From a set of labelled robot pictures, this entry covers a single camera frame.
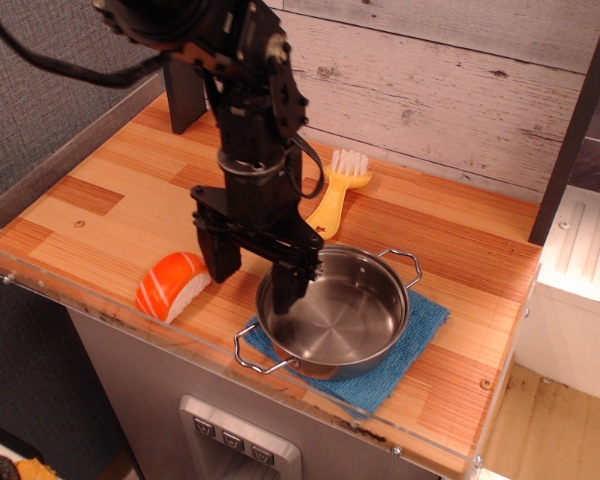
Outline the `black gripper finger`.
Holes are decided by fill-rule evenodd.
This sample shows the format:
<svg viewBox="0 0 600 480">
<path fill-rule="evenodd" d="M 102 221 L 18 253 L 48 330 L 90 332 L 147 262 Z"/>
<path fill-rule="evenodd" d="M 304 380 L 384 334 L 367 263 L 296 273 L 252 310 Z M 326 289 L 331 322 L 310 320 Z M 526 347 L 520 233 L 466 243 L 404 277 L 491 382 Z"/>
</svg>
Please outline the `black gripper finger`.
<svg viewBox="0 0 600 480">
<path fill-rule="evenodd" d="M 300 267 L 278 263 L 273 265 L 273 308 L 276 314 L 286 314 L 294 303 L 306 294 L 309 273 Z"/>
<path fill-rule="evenodd" d="M 223 283 L 241 267 L 240 246 L 234 241 L 232 226 L 210 228 L 197 225 L 198 243 L 216 283 Z"/>
</svg>

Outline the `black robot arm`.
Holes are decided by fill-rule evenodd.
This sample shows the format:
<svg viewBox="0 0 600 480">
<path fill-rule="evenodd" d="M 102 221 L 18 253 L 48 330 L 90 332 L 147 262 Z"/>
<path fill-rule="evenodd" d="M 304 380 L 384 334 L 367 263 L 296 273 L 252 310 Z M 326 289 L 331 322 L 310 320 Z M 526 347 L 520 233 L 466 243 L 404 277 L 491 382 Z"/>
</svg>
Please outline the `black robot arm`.
<svg viewBox="0 0 600 480">
<path fill-rule="evenodd" d="M 116 33 L 191 66 L 220 131 L 224 186 L 192 189 L 198 243 L 223 282 L 251 251 L 272 265 L 284 314 L 319 270 L 320 236 L 301 218 L 302 167 L 315 150 L 300 136 L 308 101 L 296 85 L 279 17 L 261 1 L 98 1 Z"/>
</svg>

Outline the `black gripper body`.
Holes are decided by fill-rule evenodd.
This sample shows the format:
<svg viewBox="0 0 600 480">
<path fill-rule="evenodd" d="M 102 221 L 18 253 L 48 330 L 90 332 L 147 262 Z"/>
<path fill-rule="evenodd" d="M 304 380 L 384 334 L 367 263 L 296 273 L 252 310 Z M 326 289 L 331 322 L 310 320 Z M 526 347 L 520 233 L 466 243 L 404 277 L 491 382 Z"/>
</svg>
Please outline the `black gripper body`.
<svg viewBox="0 0 600 480">
<path fill-rule="evenodd" d="M 195 225 L 232 226 L 240 251 L 315 272 L 323 241 L 299 214 L 302 156 L 286 154 L 260 171 L 224 154 L 219 160 L 225 186 L 198 185 L 191 190 L 197 203 Z"/>
</svg>

